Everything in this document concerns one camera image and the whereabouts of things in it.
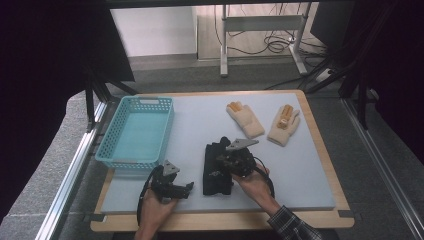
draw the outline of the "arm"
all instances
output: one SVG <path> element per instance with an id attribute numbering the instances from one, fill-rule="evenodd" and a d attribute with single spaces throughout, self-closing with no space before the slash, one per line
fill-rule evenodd
<path id="1" fill-rule="evenodd" d="M 178 199 L 171 199 L 163 204 L 159 202 L 155 192 L 148 189 L 143 198 L 140 226 L 135 233 L 135 240 L 151 240 L 156 231 L 166 221 L 177 205 Z"/>
<path id="2" fill-rule="evenodd" d="M 280 206 L 278 202 L 271 197 L 269 187 L 265 179 L 257 172 L 253 172 L 247 177 L 232 175 L 233 179 L 239 183 L 243 191 L 252 198 L 269 216 L 268 223 L 284 239 L 293 240 L 321 240 L 321 234 L 299 219 L 285 206 Z"/>

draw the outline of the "white metal stand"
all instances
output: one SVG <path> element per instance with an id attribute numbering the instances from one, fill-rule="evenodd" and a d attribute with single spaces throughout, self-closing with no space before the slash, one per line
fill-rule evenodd
<path id="1" fill-rule="evenodd" d="M 294 43 L 289 45 L 290 52 L 301 75 L 307 74 L 305 65 L 299 55 L 299 45 L 308 20 L 311 2 L 308 2 L 302 15 L 286 16 L 251 16 L 227 17 L 227 6 L 222 6 L 222 46 L 221 46 L 221 77 L 228 76 L 227 32 L 238 31 L 275 31 L 297 30 Z"/>

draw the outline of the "basket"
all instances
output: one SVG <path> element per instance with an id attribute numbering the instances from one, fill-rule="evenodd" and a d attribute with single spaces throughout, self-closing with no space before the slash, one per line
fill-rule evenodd
<path id="1" fill-rule="evenodd" d="M 153 169 L 164 161 L 173 118 L 172 98 L 123 97 L 96 160 L 110 168 Z"/>

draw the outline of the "sleeve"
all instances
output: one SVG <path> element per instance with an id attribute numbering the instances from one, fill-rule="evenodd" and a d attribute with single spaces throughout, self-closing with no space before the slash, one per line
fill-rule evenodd
<path id="1" fill-rule="evenodd" d="M 269 225 L 285 240 L 322 240 L 321 234 L 282 206 L 269 220 Z"/>

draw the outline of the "white board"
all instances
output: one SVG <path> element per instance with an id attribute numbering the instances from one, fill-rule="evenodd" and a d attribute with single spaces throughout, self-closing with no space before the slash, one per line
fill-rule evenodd
<path id="1" fill-rule="evenodd" d="M 264 135 L 255 138 L 259 143 L 250 146 L 249 150 L 270 169 L 277 201 L 295 210 L 334 208 L 333 195 L 299 101 L 290 93 L 174 97 L 175 117 L 166 159 L 181 169 L 175 185 L 194 182 L 189 198 L 180 200 L 175 211 L 228 212 L 259 208 L 236 182 L 230 196 L 203 196 L 206 145 L 219 142 L 223 136 L 230 141 L 246 138 L 226 112 L 226 105 L 232 101 L 249 105 L 265 129 Z M 301 111 L 301 121 L 288 144 L 281 147 L 267 140 L 266 135 L 279 108 L 285 104 Z M 134 213 L 147 175 L 134 170 L 116 170 L 102 212 Z"/>

